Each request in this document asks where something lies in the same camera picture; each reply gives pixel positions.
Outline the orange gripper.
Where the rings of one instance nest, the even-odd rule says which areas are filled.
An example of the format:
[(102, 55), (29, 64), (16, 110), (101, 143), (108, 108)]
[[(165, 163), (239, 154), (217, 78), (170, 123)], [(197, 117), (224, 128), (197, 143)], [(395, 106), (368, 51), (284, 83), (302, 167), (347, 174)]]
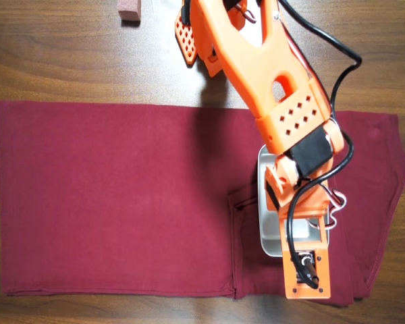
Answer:
[[(295, 190), (288, 190), (278, 197), (279, 208), (278, 214), (281, 218), (288, 216), (290, 203), (296, 193)], [(304, 218), (305, 216), (320, 216), (323, 215), (329, 205), (328, 195), (322, 188), (313, 188), (305, 192), (296, 203), (293, 211), (294, 218)]]

